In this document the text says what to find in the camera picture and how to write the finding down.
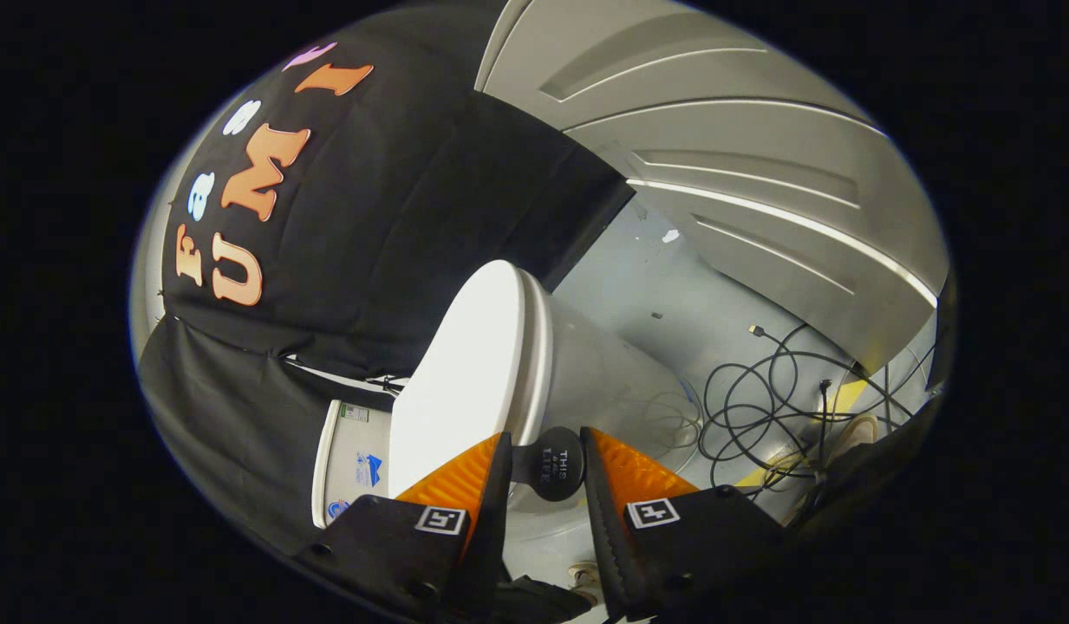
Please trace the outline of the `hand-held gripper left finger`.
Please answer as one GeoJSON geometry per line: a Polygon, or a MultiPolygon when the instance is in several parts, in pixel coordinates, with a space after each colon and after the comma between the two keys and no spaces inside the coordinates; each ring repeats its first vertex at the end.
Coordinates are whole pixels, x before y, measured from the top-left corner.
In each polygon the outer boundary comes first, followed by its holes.
{"type": "Polygon", "coordinates": [[[398,497],[358,497],[297,565],[398,623],[486,623],[511,481],[511,436],[494,434],[398,497]]]}

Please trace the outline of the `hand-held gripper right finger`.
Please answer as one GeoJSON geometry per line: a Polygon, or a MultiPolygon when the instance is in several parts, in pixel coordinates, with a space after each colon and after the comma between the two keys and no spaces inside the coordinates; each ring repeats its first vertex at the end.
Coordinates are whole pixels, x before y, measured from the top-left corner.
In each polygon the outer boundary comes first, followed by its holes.
{"type": "Polygon", "coordinates": [[[701,489],[592,427],[584,486],[607,607],[618,621],[721,608],[792,550],[792,534],[731,485],[701,489]]]}

